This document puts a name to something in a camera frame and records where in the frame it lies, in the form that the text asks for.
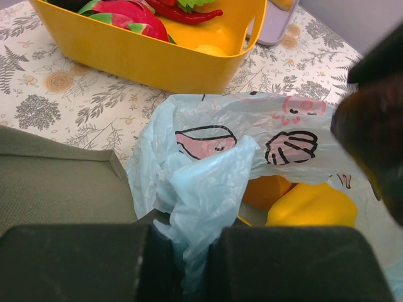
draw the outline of purple container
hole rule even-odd
[[[260,33],[258,43],[267,46],[275,46],[279,44],[283,38],[287,25],[291,21],[291,17],[295,8],[297,7],[299,0],[295,0],[293,7],[290,11],[283,11],[275,6],[270,0],[266,7],[266,17],[264,19],[262,31]],[[249,27],[247,37],[251,34],[253,24]]]

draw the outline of toy orange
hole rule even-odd
[[[248,182],[242,201],[261,210],[271,206],[291,189],[292,183],[281,176],[262,176]]]

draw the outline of tablecloth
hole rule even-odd
[[[225,93],[266,91],[337,103],[359,55],[301,7],[281,43],[256,45]],[[126,163],[141,129],[169,93],[65,58],[28,2],[0,11],[0,125]]]

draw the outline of yellow fruit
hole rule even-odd
[[[197,52],[203,52],[207,55],[214,55],[216,57],[227,57],[228,55],[220,48],[214,45],[199,45],[195,49]]]

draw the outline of toy vegetable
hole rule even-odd
[[[328,184],[297,184],[271,207],[266,226],[354,227],[357,214],[354,202]]]
[[[168,6],[175,6],[178,3],[177,0],[159,0],[159,2]]]
[[[134,32],[169,42],[169,36],[163,23],[152,14],[143,3],[131,1],[100,1],[87,3],[79,14],[101,14],[93,19],[113,24]]]
[[[189,25],[197,25],[202,22],[209,21],[215,17],[222,16],[223,12],[221,9],[218,9],[216,11],[211,11],[209,13],[197,13],[195,11],[191,11],[193,6],[170,6],[170,5],[165,5],[163,2],[166,0],[145,0],[150,6],[152,6],[155,11],[160,14],[161,16],[171,19],[173,21],[177,21],[180,23],[185,23]]]

